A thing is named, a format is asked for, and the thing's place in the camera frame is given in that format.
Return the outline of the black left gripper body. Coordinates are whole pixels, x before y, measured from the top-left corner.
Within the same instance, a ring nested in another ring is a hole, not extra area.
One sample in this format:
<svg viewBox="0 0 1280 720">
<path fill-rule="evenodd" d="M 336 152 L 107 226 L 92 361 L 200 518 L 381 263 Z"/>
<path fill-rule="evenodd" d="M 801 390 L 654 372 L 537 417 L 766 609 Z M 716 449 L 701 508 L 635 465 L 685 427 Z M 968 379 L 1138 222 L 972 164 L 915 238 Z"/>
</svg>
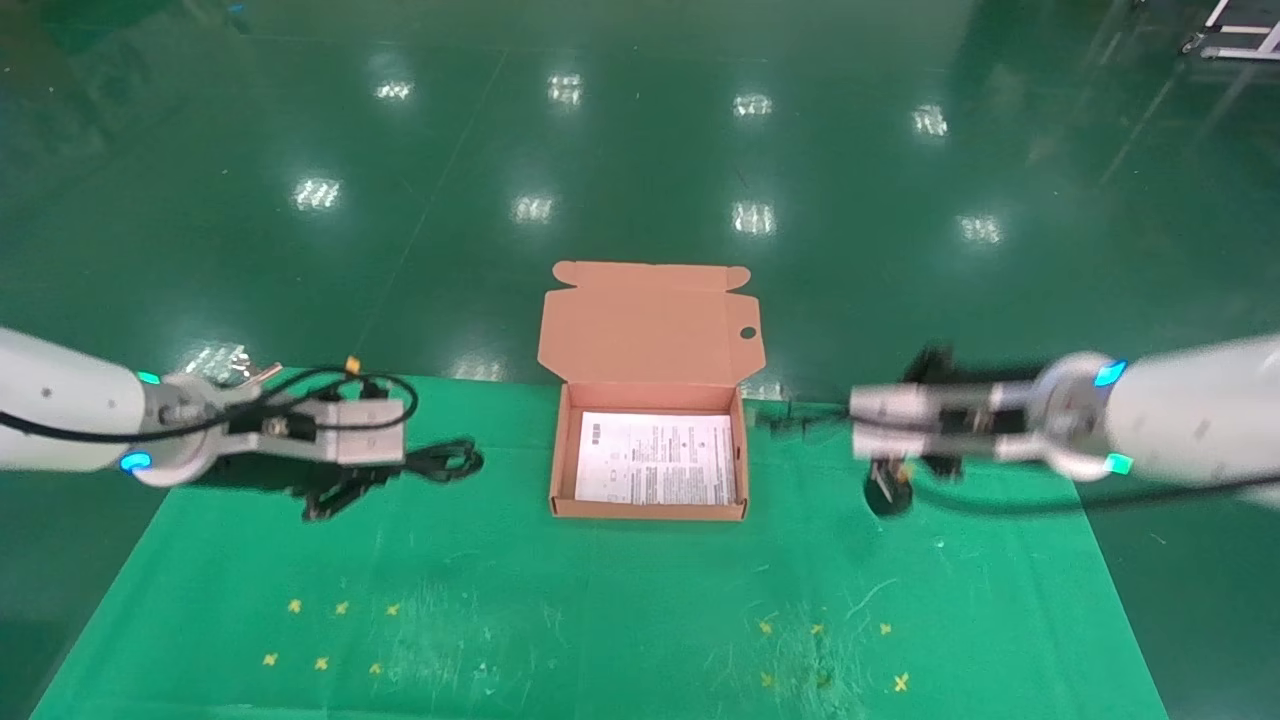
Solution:
<svg viewBox="0 0 1280 720">
<path fill-rule="evenodd" d="M 215 462 L 215 487 L 320 497 L 346 487 L 385 484 L 402 470 L 398 462 L 346 466 L 297 457 L 225 457 Z"/>
</svg>

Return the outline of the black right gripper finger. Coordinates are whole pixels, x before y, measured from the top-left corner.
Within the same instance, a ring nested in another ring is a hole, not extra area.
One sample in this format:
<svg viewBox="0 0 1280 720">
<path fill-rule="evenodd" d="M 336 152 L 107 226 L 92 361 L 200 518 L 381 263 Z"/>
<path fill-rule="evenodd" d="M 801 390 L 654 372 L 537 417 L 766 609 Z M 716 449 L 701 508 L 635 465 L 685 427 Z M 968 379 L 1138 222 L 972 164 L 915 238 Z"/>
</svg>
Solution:
<svg viewBox="0 0 1280 720">
<path fill-rule="evenodd" d="M 909 364 L 902 383 L 919 386 L 957 384 L 961 374 L 951 345 L 927 345 Z"/>
<path fill-rule="evenodd" d="M 925 455 L 884 456 L 870 460 L 870 483 L 882 489 L 905 489 L 913 484 L 919 471 L 938 483 L 955 484 L 965 479 L 961 457 Z"/>
</svg>

